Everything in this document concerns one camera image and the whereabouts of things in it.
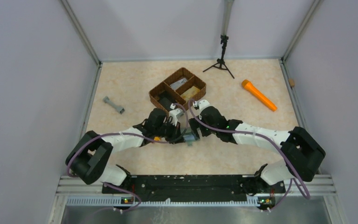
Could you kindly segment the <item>green card holder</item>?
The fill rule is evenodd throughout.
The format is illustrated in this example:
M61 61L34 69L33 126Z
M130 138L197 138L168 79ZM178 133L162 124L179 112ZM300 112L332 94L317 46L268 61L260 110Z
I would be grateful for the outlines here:
M194 142L200 139L200 136L198 131L190 131L183 135L183 139L188 146L192 146Z

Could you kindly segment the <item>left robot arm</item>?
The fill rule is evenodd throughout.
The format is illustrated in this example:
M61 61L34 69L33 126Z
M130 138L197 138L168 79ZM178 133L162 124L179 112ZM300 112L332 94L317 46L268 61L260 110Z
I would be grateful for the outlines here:
M120 193L131 187L129 172L119 165L109 165L114 153L149 143L176 144L184 142L178 118L185 114L184 106L174 103L166 114L155 108L140 124L116 133L86 132L65 160L67 174L79 177L85 184L107 182Z

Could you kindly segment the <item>brown wicker divided basket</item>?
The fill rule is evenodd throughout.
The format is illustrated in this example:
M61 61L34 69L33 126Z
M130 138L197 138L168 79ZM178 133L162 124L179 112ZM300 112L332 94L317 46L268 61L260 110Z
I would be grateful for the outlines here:
M174 83L175 81L183 77L187 78L188 81L180 88L174 91L170 87L170 84ZM192 86L196 86L197 88L200 89L200 92L197 93L192 99L199 100L205 96L207 90L207 84L197 75L192 73L190 70L188 70L185 67L182 67L176 70L174 73L172 73L170 76L168 76L166 79L164 79L162 82L160 82L158 85L156 85L149 91L150 101L156 108L161 109L166 114L168 114L169 111L164 109L163 106L158 102L158 95L163 91L167 91L176 100L176 103L184 106L185 109L188 110L188 105L187 105L188 101L185 101L180 95L184 93L186 90L188 90L189 88L191 88Z

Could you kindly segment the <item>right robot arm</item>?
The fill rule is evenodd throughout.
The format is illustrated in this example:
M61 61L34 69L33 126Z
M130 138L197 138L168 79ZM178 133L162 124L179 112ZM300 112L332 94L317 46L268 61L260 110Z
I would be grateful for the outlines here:
M262 165L256 172L255 187L260 192L268 192L274 184L292 178L312 181L326 156L323 148L302 127L296 126L291 131L271 130L226 119L207 100L191 99L188 105L199 111L194 119L202 136L213 134L223 142L260 147L282 157L278 162Z

